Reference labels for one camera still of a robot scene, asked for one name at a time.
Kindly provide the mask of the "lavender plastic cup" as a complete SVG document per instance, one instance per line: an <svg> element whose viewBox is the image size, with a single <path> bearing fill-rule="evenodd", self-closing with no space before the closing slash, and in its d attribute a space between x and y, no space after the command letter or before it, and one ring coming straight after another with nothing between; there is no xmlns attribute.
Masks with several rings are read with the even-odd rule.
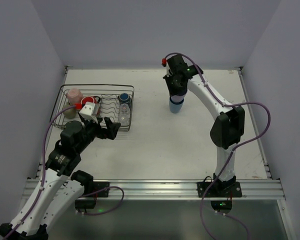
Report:
<svg viewBox="0 0 300 240"><path fill-rule="evenodd" d="M181 102L184 101L185 96L186 96L185 94L183 94L183 95L172 95L172 96L169 97L169 100L173 104L178 105L178 104L180 104Z"/></svg>

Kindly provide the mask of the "pink mug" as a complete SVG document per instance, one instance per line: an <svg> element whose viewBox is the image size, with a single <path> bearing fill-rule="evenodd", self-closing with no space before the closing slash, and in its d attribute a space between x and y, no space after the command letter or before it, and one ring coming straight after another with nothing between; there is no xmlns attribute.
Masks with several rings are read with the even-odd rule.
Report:
<svg viewBox="0 0 300 240"><path fill-rule="evenodd" d="M71 105L79 104L84 97L82 92L77 88L71 88L66 96Z"/></svg>

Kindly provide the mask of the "light blue plastic cup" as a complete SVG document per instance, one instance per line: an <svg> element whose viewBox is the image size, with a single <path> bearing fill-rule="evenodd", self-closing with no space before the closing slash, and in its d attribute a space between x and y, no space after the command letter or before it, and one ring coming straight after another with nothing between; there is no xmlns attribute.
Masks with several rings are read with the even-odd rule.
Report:
<svg viewBox="0 0 300 240"><path fill-rule="evenodd" d="M173 113L173 114L179 113L182 106L183 106L183 103L184 103L184 99L182 99L179 102L175 102L170 98L169 99L169 110L170 110L170 112Z"/></svg>

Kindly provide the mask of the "olive green mug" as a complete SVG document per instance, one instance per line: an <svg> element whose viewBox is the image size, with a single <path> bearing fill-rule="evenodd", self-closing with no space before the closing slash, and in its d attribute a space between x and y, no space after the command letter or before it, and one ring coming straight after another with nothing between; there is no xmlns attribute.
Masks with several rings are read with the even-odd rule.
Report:
<svg viewBox="0 0 300 240"><path fill-rule="evenodd" d="M71 107L69 104L63 106L63 115L66 119L74 119L76 117L77 111L74 107Z"/></svg>

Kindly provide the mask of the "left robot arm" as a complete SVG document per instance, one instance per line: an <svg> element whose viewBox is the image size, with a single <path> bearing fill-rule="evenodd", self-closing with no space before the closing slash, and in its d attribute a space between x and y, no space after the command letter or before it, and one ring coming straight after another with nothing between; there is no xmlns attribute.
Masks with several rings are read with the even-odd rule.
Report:
<svg viewBox="0 0 300 240"><path fill-rule="evenodd" d="M42 174L28 201L11 222L1 224L3 239L46 240L50 227L78 198L98 197L110 190L109 185L96 188L92 175L75 168L94 139L114 140L120 126L108 117L68 122L54 150L42 157Z"/></svg>

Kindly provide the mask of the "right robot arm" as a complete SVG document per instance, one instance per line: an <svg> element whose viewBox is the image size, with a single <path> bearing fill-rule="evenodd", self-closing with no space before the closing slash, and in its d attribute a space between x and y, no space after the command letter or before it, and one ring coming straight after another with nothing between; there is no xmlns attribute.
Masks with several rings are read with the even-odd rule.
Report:
<svg viewBox="0 0 300 240"><path fill-rule="evenodd" d="M216 169L211 183L205 180L197 183L198 195L202 198L225 197L239 185L234 170L234 148L244 134L245 110L224 99L205 79L203 70L195 63L188 65L182 54L170 54L161 64L166 68L163 79L169 92L170 112L177 114L187 92L192 92L214 120L209 135L217 148Z"/></svg>

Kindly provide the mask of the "dark blue cup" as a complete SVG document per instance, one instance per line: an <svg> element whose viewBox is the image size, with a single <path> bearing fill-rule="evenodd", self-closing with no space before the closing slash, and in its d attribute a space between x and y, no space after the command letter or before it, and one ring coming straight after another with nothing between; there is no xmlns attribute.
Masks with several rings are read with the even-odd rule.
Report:
<svg viewBox="0 0 300 240"><path fill-rule="evenodd" d="M130 105L132 101L130 95L126 92L121 93L117 98L120 104Z"/></svg>

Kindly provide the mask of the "red mug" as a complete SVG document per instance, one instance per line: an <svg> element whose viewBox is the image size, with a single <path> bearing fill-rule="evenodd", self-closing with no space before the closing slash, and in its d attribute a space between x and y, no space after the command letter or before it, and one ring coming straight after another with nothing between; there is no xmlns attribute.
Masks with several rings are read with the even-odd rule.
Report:
<svg viewBox="0 0 300 240"><path fill-rule="evenodd" d="M84 96L80 101L82 106L84 106L86 103L99 104L100 102L101 102L101 98L99 96L91 96L91 95Z"/></svg>

